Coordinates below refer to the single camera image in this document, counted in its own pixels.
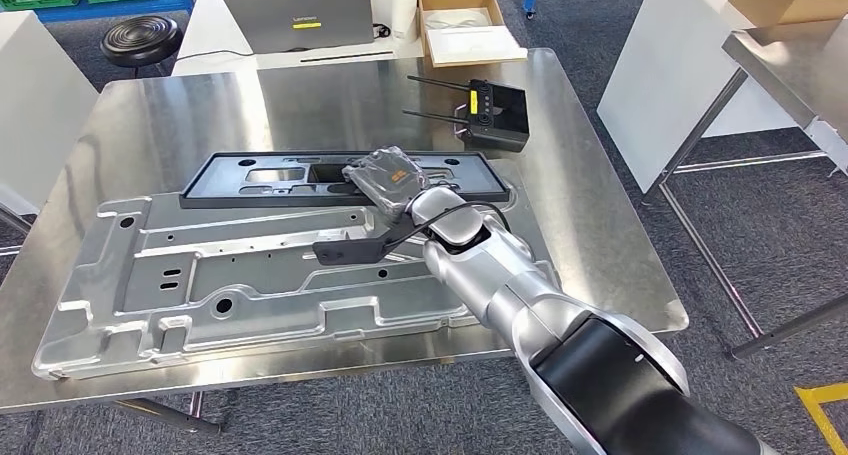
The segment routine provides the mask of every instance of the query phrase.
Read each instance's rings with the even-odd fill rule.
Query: black stool
[[[156,65],[163,77],[168,73],[161,62],[180,49],[183,31],[167,17],[145,16],[125,20],[110,28],[100,41],[100,51],[112,65],[138,69]]]

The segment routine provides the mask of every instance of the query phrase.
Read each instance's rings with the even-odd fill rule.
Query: gray carpet
[[[556,50],[610,159],[635,201],[639,190],[595,108],[641,0],[499,0],[525,46]],[[185,24],[184,14],[178,14]],[[105,63],[97,41],[114,20],[54,24],[50,31],[98,88],[128,78]],[[794,130],[705,142],[698,160],[781,153],[808,142]],[[844,176],[822,160],[678,177],[675,193],[765,328],[837,295],[846,282]],[[695,247],[662,201],[639,215],[680,294],[690,328],[669,344],[687,367],[694,397],[785,454],[832,453],[793,388],[843,382],[845,319],[831,321],[741,362],[723,355],[746,332]],[[0,233],[0,241],[8,234]],[[5,273],[7,265],[0,265]],[[185,408],[187,397],[165,400]],[[848,402],[826,413],[848,439]],[[22,454],[113,453],[571,453],[531,400],[510,359],[208,394],[205,414],[220,437],[189,435],[107,406],[0,417],[0,450]]]

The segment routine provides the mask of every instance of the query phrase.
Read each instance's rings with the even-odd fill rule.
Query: black plastic tray
[[[350,163],[370,152],[218,152],[212,154],[180,194],[180,206],[187,209],[328,207],[373,205],[350,182],[309,181],[312,166]],[[442,178],[458,185],[457,193],[466,201],[506,202],[509,188],[478,152],[407,152],[423,168],[448,173]],[[251,171],[303,170],[300,179],[249,182]],[[313,187],[313,192],[292,193],[295,187]],[[245,189],[260,193],[242,193]]]

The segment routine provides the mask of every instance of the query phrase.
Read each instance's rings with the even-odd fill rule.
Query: antenna
[[[452,88],[454,90],[462,90],[463,92],[467,92],[467,91],[470,90],[470,88],[466,85],[460,85],[458,83],[451,83],[451,82],[443,82],[441,80],[433,80],[432,78],[416,77],[415,75],[407,75],[406,78],[408,78],[410,80],[414,80],[416,82],[429,83],[430,85],[438,85],[440,87]]]
[[[435,113],[424,113],[424,112],[413,112],[412,110],[403,110],[403,113],[407,115],[415,115],[416,117],[424,117],[424,118],[432,118],[434,120],[441,120],[443,122],[450,123],[461,123],[462,125],[468,125],[468,120],[464,118],[451,117],[448,115],[437,115]]]

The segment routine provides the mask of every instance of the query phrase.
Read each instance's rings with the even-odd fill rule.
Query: laptop
[[[371,0],[224,0],[253,53],[374,41]]]

